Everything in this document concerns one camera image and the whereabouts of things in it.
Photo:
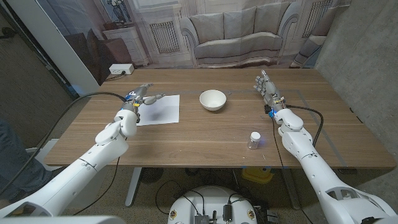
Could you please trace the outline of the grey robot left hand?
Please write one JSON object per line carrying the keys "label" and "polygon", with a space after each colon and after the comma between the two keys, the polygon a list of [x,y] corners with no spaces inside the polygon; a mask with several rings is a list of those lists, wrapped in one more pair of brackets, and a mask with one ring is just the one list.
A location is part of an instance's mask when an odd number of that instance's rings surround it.
{"label": "grey robot left hand", "polygon": [[136,113],[138,112],[138,107],[140,107],[140,105],[152,105],[157,100],[163,98],[165,93],[146,97],[147,91],[152,85],[152,83],[146,83],[130,91],[125,96],[126,102],[122,104],[121,109],[130,110]]}

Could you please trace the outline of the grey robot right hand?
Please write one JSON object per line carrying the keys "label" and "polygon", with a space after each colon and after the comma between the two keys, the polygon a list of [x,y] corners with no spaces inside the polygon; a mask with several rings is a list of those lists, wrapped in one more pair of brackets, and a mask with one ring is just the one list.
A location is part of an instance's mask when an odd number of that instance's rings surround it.
{"label": "grey robot right hand", "polygon": [[277,113],[285,108],[284,97],[265,70],[261,70],[261,74],[255,78],[255,82],[254,89],[261,94],[265,104],[273,112]]}

